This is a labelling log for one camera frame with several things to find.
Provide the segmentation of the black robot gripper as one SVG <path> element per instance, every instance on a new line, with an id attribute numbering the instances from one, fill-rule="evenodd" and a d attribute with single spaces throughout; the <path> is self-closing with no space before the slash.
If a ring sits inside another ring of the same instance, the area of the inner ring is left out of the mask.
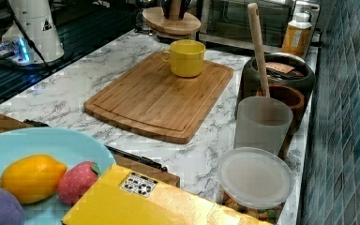
<path id="1" fill-rule="evenodd" d="M 183 20 L 191 0 L 161 0 L 164 17 L 168 20 Z"/>

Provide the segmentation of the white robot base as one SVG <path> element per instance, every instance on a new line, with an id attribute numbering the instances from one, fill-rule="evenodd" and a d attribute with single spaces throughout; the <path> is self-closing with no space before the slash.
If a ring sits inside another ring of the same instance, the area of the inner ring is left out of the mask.
<path id="1" fill-rule="evenodd" d="M 19 66 L 52 63 L 65 54 L 49 0 L 6 0 L 13 24 L 2 36 L 0 56 Z"/>

